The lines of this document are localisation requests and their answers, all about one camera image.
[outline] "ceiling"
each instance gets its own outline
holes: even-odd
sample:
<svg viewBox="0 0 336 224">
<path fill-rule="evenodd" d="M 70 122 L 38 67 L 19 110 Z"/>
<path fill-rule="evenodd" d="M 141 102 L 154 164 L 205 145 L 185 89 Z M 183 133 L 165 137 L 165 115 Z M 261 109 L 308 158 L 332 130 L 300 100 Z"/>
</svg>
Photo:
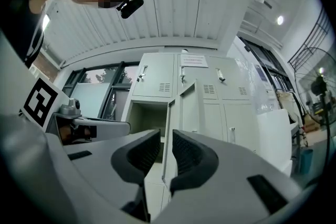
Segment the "ceiling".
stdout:
<svg viewBox="0 0 336 224">
<path fill-rule="evenodd" d="M 260 29 L 277 35 L 273 21 L 288 9 L 288 1 L 267 1 L 272 10 L 255 0 L 144 0 L 132 16 L 121 19 L 115 9 L 49 0 L 44 50 L 55 62 L 64 63 L 139 44 L 158 46 L 158 38 L 164 37 L 178 37 L 182 46 L 188 40 L 187 46 L 218 49 L 225 43 L 229 48 L 239 26 L 244 25 L 243 18 L 250 25 L 262 18 Z"/>
</svg>

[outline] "ventilation slot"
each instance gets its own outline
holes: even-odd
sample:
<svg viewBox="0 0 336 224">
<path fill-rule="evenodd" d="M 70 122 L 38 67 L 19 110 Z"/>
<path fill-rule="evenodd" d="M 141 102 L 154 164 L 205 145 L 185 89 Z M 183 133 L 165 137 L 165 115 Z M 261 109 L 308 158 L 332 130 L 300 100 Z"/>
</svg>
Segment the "ventilation slot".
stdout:
<svg viewBox="0 0 336 224">
<path fill-rule="evenodd" d="M 246 89 L 244 87 L 239 87 L 240 95 L 247 95 Z"/>
<path fill-rule="evenodd" d="M 169 92 L 170 91 L 170 83 L 160 83 L 159 91 L 160 92 Z"/>
<path fill-rule="evenodd" d="M 203 85 L 204 93 L 215 93 L 213 85 Z"/>
</svg>

